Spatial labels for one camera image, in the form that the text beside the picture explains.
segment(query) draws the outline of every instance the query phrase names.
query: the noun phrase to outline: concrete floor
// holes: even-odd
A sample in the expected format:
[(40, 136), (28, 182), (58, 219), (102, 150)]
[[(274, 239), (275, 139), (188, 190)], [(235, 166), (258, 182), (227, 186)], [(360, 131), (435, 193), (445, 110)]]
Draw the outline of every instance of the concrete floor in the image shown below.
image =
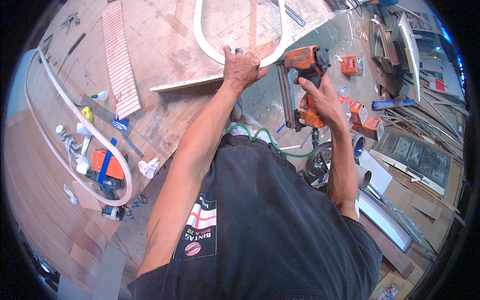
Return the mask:
[[(350, 22), (355, 26), (359, 22), (363, 31), (368, 35), (369, 30), (369, 12), (363, 8), (363, 19), (356, 12), (350, 16)], [(372, 101), (377, 99), (375, 92), (376, 64), (370, 58), (370, 45), (368, 42), (354, 38), (351, 40), (350, 26), (348, 24), (347, 14), (344, 13), (326, 24), (318, 27), (298, 42), (290, 46), (287, 51), (303, 46), (322, 45), (329, 48), (330, 62), (332, 67), (328, 73), (332, 79), (335, 90), (348, 86), (348, 90), (343, 96), (350, 96), (351, 99), (363, 101), (370, 115), (372, 113)], [(348, 77), (340, 72), (340, 66), (335, 64), (334, 55), (339, 56), (358, 56), (365, 61), (364, 77)], [(279, 147), (300, 145), (305, 138), (310, 136), (310, 130), (305, 128), (297, 133), (294, 129), (284, 127), (280, 132), (276, 132), (284, 123), (283, 105), (280, 95), (280, 86), (278, 83), (278, 74), (274, 66), (270, 66), (268, 75), (262, 80), (254, 83), (246, 89), (241, 98), (243, 101), (243, 112), (254, 117), (259, 123), (269, 129), (273, 137), (277, 140)], [(294, 87), (296, 104), (298, 106), (304, 91), (299, 86)], [(322, 137), (319, 142), (326, 142), (330, 137), (329, 130), (321, 131)], [(312, 150), (310, 140), (307, 141), (302, 149), (289, 149), (291, 153), (303, 154)], [(306, 158), (289, 158), (296, 166), (301, 166)], [(126, 216), (116, 231), (110, 243), (121, 249), (127, 254), (123, 278), (121, 281), (119, 299), (132, 299), (131, 294), (126, 289), (126, 285), (135, 279), (139, 265), (143, 259), (145, 247), (145, 233), (148, 219), (153, 205), (160, 193), (163, 182), (167, 176), (169, 162), (166, 163), (166, 169), (161, 169), (152, 181), (143, 191), (143, 195), (148, 199), (148, 203), (137, 203), (133, 206), (132, 216)]]

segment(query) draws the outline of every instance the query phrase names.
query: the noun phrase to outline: green air hose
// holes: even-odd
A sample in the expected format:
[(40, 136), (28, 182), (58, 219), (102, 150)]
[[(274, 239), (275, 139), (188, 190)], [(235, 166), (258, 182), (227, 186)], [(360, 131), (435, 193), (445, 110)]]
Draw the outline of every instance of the green air hose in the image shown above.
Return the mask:
[(250, 142), (254, 142), (256, 139), (257, 139), (257, 135), (259, 133), (261, 133), (262, 131), (265, 131), (267, 134), (268, 134), (268, 137), (270, 138), (270, 142), (272, 143), (273, 147), (280, 153), (283, 153), (285, 155), (288, 155), (288, 156), (292, 156), (292, 157), (298, 157), (298, 158), (304, 158), (304, 157), (309, 157), (309, 156), (312, 156), (314, 153), (315, 153), (315, 149), (313, 149), (310, 153), (307, 153), (307, 154), (292, 154), (292, 153), (288, 153), (288, 152), (285, 152), (283, 150), (280, 150), (280, 148), (278, 148), (278, 146), (274, 143), (273, 141), (273, 138), (272, 138), (272, 135), (270, 134), (270, 132), (268, 132), (267, 128), (265, 127), (262, 127), (260, 128), (256, 133), (255, 135), (252, 137), (252, 135), (250, 134), (250, 131), (248, 130), (247, 126), (243, 125), (243, 124), (235, 124), (233, 125), (232, 127), (230, 127), (230, 129), (228, 129), (226, 126), (225, 126), (225, 132), (226, 133), (230, 133), (232, 132), (232, 130), (237, 127), (237, 126), (241, 126), (243, 127), (247, 133), (248, 133), (248, 139), (250, 140)]

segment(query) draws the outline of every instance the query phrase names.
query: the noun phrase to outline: chisel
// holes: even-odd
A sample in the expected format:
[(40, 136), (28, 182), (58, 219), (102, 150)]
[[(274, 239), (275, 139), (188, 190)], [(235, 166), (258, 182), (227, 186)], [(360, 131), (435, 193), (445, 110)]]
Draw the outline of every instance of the chisel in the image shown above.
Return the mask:
[(61, 66), (60, 66), (60, 69), (59, 71), (57, 72), (57, 76), (60, 74), (60, 70), (61, 68), (63, 67), (63, 64), (65, 63), (65, 61), (67, 60), (68, 56), (75, 50), (75, 48), (77, 48), (78, 44), (80, 44), (80, 42), (82, 41), (82, 39), (85, 37), (85, 32), (82, 33), (82, 35), (77, 39), (77, 41), (75, 42), (75, 44), (70, 48), (70, 50), (68, 50), (67, 52), (67, 56), (65, 56), (65, 59), (63, 60), (63, 62), (61, 63)]

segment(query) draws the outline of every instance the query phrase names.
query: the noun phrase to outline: curved wooden frame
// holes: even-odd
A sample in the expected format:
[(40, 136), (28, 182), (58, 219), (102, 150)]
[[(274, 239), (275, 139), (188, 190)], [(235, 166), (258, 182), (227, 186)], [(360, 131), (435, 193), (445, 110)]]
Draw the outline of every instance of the curved wooden frame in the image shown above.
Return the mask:
[[(200, 48), (205, 52), (208, 57), (215, 60), (216, 62), (225, 65), (225, 57), (215, 51), (215, 49), (210, 46), (210, 44), (205, 40), (204, 34), (202, 32), (202, 6), (203, 0), (196, 0), (195, 2), (195, 12), (193, 14), (193, 34), (195, 39), (200, 46)], [(285, 3), (284, 0), (278, 0), (278, 7), (280, 9), (280, 26), (282, 28), (283, 36), (287, 32), (287, 13), (285, 12)], [(288, 47), (287, 42), (284, 38), (280, 38), (280, 43), (278, 44), (275, 51), (267, 56), (266, 58), (260, 60), (260, 68), (268, 66), (269, 64), (275, 62), (280, 56), (282, 56), (285, 49)]]
[(100, 200), (101, 202), (105, 203), (105, 204), (108, 204), (108, 205), (112, 205), (112, 206), (120, 206), (120, 205), (124, 205), (126, 204), (129, 200), (130, 200), (130, 197), (132, 196), (132, 191), (133, 191), (133, 184), (132, 184), (132, 173), (130, 172), (130, 169), (128, 168), (128, 164), (127, 162), (125, 161), (125, 159), (123, 158), (122, 154), (120, 153), (120, 151), (114, 146), (112, 145), (89, 121), (87, 121), (87, 119), (85, 119), (85, 117), (78, 111), (77, 107), (75, 107), (75, 105), (73, 104), (73, 102), (70, 100), (70, 98), (67, 96), (67, 94), (65, 93), (65, 91), (62, 89), (62, 87), (60, 86), (60, 84), (57, 82), (57, 79), (54, 77), (54, 75), (52, 74), (50, 68), (48, 67), (48, 63), (47, 63), (47, 60), (45, 59), (45, 56), (43, 55), (43, 52), (40, 48), (37, 48), (35, 49), (36, 52), (38, 52), (38, 54), (40, 55), (40, 58), (43, 62), (43, 66), (45, 67), (45, 70), (47, 71), (47, 74), (50, 78), (50, 80), (52, 81), (53, 85), (55, 86), (55, 88), (57, 89), (58, 93), (61, 95), (61, 97), (63, 98), (63, 100), (65, 101), (65, 103), (68, 105), (68, 107), (70, 108), (70, 110), (75, 114), (75, 116), (80, 120), (80, 122), (83, 124), (84, 127), (86, 127), (94, 137), (96, 137), (102, 144), (103, 146), (105, 146), (108, 150), (110, 150), (110, 152), (117, 158), (118, 162), (120, 163), (120, 166), (123, 170), (123, 173), (125, 174), (125, 181), (126, 181), (126, 187), (127, 187), (127, 191), (125, 193), (125, 195), (119, 199), (119, 200), (109, 200), (109, 199), (106, 199), (102, 196), (100, 196), (99, 194), (97, 194), (96, 192), (94, 192), (93, 190), (91, 190), (89, 187), (87, 187), (87, 185), (85, 185), (85, 182), (83, 182), (79, 177), (78, 175), (75, 173), (75, 171), (73, 171), (72, 169), (70, 169), (69, 165), (63, 160), (63, 158), (60, 156), (60, 154), (57, 152), (57, 150), (55, 149), (55, 147), (52, 145), (52, 143), (50, 142), (50, 140), (48, 139), (47, 137), (47, 134), (44, 132), (43, 128), (42, 128), (42, 125), (40, 125), (40, 122), (38, 121), (37, 117), (36, 117), (36, 114), (33, 110), (33, 107), (32, 107), (32, 103), (30, 102), (30, 98), (28, 97), (28, 93), (27, 93), (27, 76), (28, 76), (28, 70), (30, 69), (30, 65), (32, 63), (32, 60), (33, 60), (33, 57), (35, 56), (32, 55), (32, 60), (30, 60), (30, 63), (28, 64), (28, 68), (27, 68), (27, 72), (26, 72), (26, 75), (25, 75), (25, 85), (24, 85), (24, 92), (25, 92), (25, 98), (26, 98), (26, 101), (27, 101), (27, 104), (28, 104), (28, 107), (30, 109), (30, 112), (32, 113), (32, 116), (33, 116), (33, 119), (35, 120), (35, 123), (38, 127), (38, 129), (40, 130), (40, 132), (42, 133), (43, 135), (43, 138), (45, 139), (45, 142), (47, 142), (48, 146), (50, 147), (50, 149), (52, 150), (53, 154), (57, 157), (57, 159), (62, 163), (62, 165), (65, 167), (65, 169), (67, 169), (67, 171), (73, 176), (73, 178), (75, 178), (76, 181), (78, 181), (86, 190), (87, 192), (92, 195), (92, 197)]

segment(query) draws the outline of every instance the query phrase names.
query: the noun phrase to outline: orange nail gun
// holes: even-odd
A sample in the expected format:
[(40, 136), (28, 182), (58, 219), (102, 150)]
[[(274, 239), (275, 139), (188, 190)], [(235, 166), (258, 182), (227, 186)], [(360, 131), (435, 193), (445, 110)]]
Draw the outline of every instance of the orange nail gun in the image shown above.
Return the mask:
[(306, 111), (294, 109), (295, 97), (293, 90), (290, 88), (291, 77), (288, 71), (296, 69), (299, 74), (298, 77), (310, 80), (318, 88), (320, 86), (320, 76), (331, 66), (328, 49), (322, 46), (298, 48), (285, 53), (283, 59), (277, 60), (274, 64), (280, 80), (285, 125), (288, 128), (295, 128), (296, 132), (306, 126), (312, 127), (312, 144), (313, 148), (316, 149), (319, 136), (318, 129), (324, 127), (325, 123), (317, 114), (310, 95), (307, 95), (308, 109)]

